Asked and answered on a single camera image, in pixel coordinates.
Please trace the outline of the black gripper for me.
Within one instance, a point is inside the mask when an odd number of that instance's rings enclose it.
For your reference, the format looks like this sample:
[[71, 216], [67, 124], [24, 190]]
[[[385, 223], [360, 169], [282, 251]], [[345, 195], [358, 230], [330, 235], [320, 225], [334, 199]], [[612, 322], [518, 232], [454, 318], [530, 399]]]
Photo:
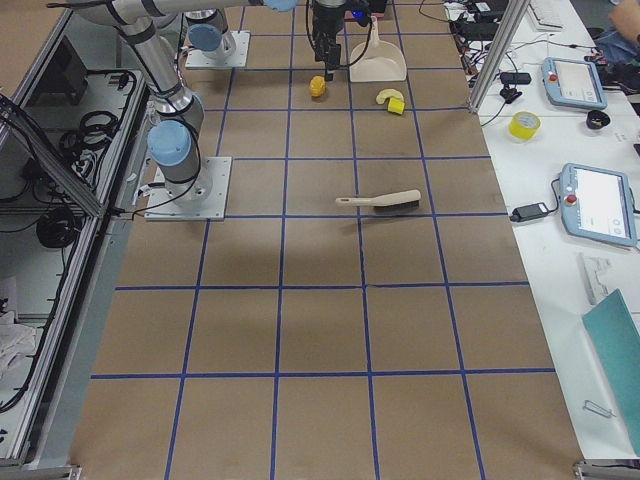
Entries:
[[307, 1], [305, 28], [315, 60], [325, 64], [324, 80], [330, 82], [334, 79], [331, 64], [339, 64], [341, 60], [337, 35], [344, 28], [344, 2]]

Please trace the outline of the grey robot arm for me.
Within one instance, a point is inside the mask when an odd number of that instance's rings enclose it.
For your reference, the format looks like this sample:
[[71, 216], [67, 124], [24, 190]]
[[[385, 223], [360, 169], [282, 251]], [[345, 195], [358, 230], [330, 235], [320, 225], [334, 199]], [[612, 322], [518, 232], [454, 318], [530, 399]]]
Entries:
[[118, 0], [49, 2], [46, 6], [67, 8], [92, 23], [116, 28], [143, 71], [158, 113], [177, 117], [191, 109], [192, 93], [177, 74], [173, 57], [157, 35], [153, 20], [169, 14], [222, 10], [245, 4], [244, 1]]
[[[337, 35], [344, 27], [344, 1], [308, 1], [307, 39], [314, 58], [324, 65], [324, 77], [333, 78], [340, 68], [341, 46]], [[222, 9], [200, 10], [185, 15], [188, 23], [185, 67], [189, 70], [229, 70], [247, 64], [251, 35], [232, 30]]]

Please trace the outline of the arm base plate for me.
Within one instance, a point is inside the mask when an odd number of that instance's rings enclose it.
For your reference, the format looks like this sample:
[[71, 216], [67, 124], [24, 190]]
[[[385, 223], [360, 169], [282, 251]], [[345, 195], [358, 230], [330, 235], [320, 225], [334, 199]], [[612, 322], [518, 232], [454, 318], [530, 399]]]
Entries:
[[223, 221], [232, 158], [204, 157], [202, 164], [203, 169], [194, 185], [166, 183], [157, 167], [154, 181], [163, 186], [151, 190], [144, 217], [150, 221]]
[[244, 68], [250, 43], [249, 31], [221, 33], [207, 25], [189, 30], [191, 48], [185, 66], [189, 70]]

